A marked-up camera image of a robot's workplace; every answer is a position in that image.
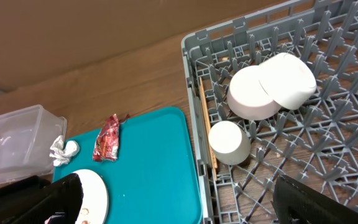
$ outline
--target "blue tray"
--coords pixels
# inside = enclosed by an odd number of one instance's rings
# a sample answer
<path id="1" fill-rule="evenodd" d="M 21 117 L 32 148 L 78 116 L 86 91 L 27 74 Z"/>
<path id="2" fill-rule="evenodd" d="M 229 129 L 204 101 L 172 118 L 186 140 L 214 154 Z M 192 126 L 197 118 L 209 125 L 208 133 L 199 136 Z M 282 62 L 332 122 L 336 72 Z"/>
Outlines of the blue tray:
<path id="1" fill-rule="evenodd" d="M 75 140 L 80 152 L 57 167 L 53 181 L 76 171 L 98 173 L 109 192 L 106 223 L 200 223 L 201 201 L 183 112 L 167 107 L 127 120 L 120 127 L 116 162 L 92 161 L 99 130 Z"/>

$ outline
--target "wooden stick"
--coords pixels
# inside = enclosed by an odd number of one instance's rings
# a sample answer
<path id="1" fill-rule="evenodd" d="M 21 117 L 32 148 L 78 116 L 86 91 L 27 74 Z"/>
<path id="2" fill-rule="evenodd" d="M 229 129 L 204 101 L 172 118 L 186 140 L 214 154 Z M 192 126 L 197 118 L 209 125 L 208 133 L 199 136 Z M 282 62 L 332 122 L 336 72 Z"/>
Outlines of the wooden stick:
<path id="1" fill-rule="evenodd" d="M 217 178 L 216 169 L 218 168 L 218 162 L 216 162 L 215 154 L 212 151 L 212 148 L 209 145 L 209 141 L 208 141 L 208 134 L 209 134 L 209 131 L 211 130 L 211 123 L 209 122 L 209 113 L 208 113 L 208 108 L 206 106 L 206 97 L 205 97 L 205 92 L 204 92 L 203 80 L 201 77 L 200 77 L 199 91 L 200 91 L 201 105 L 203 107 L 204 122 L 205 122 L 206 135 L 207 135 L 207 144 L 209 147 L 209 154 L 211 156 L 212 168 L 213 168 L 213 172 L 214 172 L 215 179 L 216 179 Z"/>

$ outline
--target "red packet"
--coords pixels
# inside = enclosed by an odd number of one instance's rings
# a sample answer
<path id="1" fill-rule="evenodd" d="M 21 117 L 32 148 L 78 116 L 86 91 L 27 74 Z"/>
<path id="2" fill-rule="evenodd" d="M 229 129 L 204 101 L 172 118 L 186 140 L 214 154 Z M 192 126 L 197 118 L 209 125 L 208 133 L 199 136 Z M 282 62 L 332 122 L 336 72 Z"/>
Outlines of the red packet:
<path id="1" fill-rule="evenodd" d="M 118 158 L 119 125 L 117 115 L 110 116 L 100 130 L 94 144 L 92 159 L 96 162 L 103 160 L 115 161 Z"/>

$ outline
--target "dish rack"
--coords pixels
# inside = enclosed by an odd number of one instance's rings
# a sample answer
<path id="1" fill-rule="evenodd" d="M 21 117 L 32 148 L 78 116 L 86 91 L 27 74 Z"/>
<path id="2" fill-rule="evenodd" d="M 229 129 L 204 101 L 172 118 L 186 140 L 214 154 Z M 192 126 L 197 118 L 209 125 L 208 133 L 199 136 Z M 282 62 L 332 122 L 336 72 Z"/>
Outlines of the dish rack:
<path id="1" fill-rule="evenodd" d="M 358 1 L 293 0 L 187 35 L 181 43 L 204 223 L 276 223 L 279 174 L 358 212 Z M 262 121 L 230 112 L 226 93 L 240 69 L 288 52 L 316 77 L 298 110 Z M 213 177 L 198 87 L 213 126 L 229 120 L 252 141 L 238 166 Z"/>

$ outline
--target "plastic bin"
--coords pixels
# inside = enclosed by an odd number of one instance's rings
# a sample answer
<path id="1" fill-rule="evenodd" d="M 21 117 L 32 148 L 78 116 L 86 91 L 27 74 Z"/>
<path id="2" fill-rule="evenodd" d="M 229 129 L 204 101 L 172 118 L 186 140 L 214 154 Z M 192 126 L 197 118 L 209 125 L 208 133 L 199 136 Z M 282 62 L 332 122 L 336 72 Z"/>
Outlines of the plastic bin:
<path id="1" fill-rule="evenodd" d="M 0 115 L 0 184 L 52 173 L 49 147 L 66 125 L 40 105 Z"/>
<path id="2" fill-rule="evenodd" d="M 181 47 L 204 223 L 276 220 L 270 201 L 279 174 L 358 212 L 358 1 L 287 1 L 189 34 Z M 262 121 L 230 112 L 231 77 L 280 52 L 304 61 L 316 77 L 316 93 L 300 109 L 280 110 Z M 252 143 L 245 164 L 218 163 L 217 177 L 211 172 L 200 78 L 211 125 L 235 122 Z"/>

